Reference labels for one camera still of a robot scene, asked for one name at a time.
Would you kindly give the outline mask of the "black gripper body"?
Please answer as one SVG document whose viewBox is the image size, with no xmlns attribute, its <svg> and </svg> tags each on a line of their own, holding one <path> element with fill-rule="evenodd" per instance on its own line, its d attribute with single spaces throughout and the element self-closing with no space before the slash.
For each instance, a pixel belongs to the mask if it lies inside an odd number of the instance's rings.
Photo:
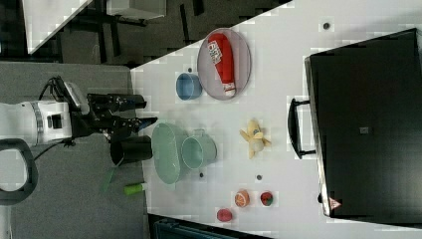
<svg viewBox="0 0 422 239">
<path fill-rule="evenodd" d="M 72 137 L 85 137 L 93 133 L 111 133 L 113 115 L 109 105 L 112 95 L 88 94 L 89 112 L 84 115 L 80 112 L 71 112 Z"/>
</svg>

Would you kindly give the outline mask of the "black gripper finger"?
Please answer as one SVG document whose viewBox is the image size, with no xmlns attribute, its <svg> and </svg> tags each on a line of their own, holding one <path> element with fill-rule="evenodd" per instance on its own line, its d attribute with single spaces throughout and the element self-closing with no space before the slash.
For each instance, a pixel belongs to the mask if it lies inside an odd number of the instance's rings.
<svg viewBox="0 0 422 239">
<path fill-rule="evenodd" d="M 157 117 L 153 118 L 117 118 L 110 130 L 112 136 L 130 136 L 132 133 L 138 133 L 157 122 Z"/>
<path fill-rule="evenodd" d="M 113 112 L 144 109 L 147 101 L 141 95 L 112 95 L 110 109 Z"/>
</svg>

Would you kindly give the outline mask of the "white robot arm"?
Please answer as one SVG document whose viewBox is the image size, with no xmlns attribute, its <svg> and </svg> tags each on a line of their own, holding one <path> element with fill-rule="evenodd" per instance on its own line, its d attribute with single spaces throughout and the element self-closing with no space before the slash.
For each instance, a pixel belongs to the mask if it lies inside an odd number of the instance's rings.
<svg viewBox="0 0 422 239">
<path fill-rule="evenodd" d="M 71 144 L 101 133 L 110 142 L 126 139 L 157 118 L 125 119 L 118 112 L 143 109 L 142 96 L 89 94 L 1 105 L 1 239 L 12 239 L 11 208 L 28 198 L 38 184 L 38 145 Z"/>
</svg>

